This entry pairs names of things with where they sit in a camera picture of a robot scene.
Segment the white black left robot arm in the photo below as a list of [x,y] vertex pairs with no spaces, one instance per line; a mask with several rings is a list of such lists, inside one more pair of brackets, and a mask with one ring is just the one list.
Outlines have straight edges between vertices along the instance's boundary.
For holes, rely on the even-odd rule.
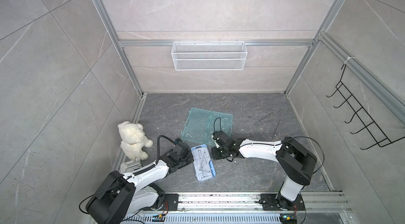
[[165,193],[154,182],[193,161],[190,146],[177,139],[174,147],[158,156],[155,162],[133,172],[109,173],[96,192],[88,197],[82,212],[98,224],[119,224],[134,211],[160,208]]

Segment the green transparent ruler set case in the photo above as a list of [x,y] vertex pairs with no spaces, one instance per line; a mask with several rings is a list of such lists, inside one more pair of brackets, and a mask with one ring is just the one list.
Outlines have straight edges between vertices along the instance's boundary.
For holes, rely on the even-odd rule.
[[184,129],[181,132],[181,140],[215,146],[213,140],[214,128],[216,131],[221,129],[227,135],[231,135],[232,124],[232,114],[191,108]]

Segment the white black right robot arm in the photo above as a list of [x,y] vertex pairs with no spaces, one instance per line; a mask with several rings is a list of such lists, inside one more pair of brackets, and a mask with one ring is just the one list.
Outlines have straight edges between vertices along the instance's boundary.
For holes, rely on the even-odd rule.
[[311,182],[317,163],[316,156],[295,138],[285,137],[282,141],[264,142],[249,139],[233,139],[223,131],[212,135],[215,160],[235,158],[258,158],[277,162],[287,175],[277,195],[279,203],[293,203],[301,190]]

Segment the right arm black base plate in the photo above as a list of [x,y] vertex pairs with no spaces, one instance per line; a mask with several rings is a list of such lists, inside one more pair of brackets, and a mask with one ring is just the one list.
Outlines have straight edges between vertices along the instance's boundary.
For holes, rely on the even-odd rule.
[[297,195],[297,198],[294,201],[289,201],[278,193],[262,193],[260,194],[260,199],[258,201],[262,205],[263,210],[265,211],[275,211],[275,210],[284,210],[284,211],[304,211],[305,205],[301,194]]

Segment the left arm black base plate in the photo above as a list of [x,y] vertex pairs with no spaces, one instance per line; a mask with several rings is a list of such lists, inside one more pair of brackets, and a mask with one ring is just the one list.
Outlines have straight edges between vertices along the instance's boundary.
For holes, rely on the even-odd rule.
[[178,204],[178,193],[161,193],[157,198],[154,208],[157,210],[177,211]]

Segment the clear plastic triangle ruler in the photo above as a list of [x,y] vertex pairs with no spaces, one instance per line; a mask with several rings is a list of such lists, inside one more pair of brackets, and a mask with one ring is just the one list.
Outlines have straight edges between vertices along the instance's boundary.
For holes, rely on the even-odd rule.
[[259,140],[273,140],[281,118],[282,115],[280,113],[271,113],[259,119],[252,126],[253,136]]

